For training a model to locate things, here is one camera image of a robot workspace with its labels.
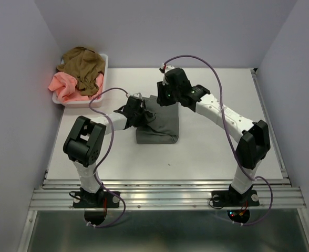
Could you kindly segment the grey pleated skirt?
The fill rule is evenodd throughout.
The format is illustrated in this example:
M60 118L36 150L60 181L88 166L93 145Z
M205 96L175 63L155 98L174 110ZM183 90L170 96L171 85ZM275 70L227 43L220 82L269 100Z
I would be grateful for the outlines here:
M179 106L161 107L157 97L144 98L147 111L153 114L148 124L136 129L137 144L175 144L179 139Z

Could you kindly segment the pink skirt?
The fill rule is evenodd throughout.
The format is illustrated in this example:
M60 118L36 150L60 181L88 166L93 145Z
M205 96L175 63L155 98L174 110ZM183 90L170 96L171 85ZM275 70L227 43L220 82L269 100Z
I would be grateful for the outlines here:
M64 72L58 72L54 74L48 89L56 93L57 100L61 103L68 103L72 101L89 101L102 92L104 84L104 75L102 73L100 73L96 78L95 84L98 85L98 91L95 91L93 95L83 96L76 87L77 80L75 77Z

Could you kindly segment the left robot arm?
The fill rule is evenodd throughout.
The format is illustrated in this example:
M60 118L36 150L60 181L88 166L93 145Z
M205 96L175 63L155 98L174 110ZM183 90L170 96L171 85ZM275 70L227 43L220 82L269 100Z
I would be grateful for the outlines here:
M101 116L90 119L79 116L73 124L63 146L63 152L73 162L80 178L80 188L86 192L85 201L92 207L103 202L101 185L96 180L99 158L104 137L110 135L107 152L112 148L115 131L137 128L155 120L156 116L145 105L145 100L130 96L127 103L111 114L98 112Z

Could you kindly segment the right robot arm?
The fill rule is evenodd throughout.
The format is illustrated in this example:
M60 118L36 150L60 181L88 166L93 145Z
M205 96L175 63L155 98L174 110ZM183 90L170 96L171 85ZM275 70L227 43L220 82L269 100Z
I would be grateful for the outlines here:
M170 106L179 103L191 111L206 117L225 131L238 164L230 184L228 199L240 205L247 199L260 162L271 148L269 126L263 121L252 121L236 113L216 98L202 85L193 86L181 68L162 66L163 80L157 83L157 103Z

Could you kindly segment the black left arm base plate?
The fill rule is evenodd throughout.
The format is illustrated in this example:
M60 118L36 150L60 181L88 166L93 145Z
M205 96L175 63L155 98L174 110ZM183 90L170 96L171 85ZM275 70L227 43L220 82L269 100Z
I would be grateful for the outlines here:
M113 195L99 190L97 193L87 191L70 191L69 196L73 199L73 208L119 208L119 199L115 203Z

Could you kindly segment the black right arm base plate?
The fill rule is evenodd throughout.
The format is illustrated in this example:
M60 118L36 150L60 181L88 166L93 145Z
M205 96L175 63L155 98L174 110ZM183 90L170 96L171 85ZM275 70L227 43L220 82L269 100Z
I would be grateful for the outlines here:
M256 190L250 190L244 194L234 191L213 191L211 193L214 207L241 207L248 203L248 206L259 206L259 197Z

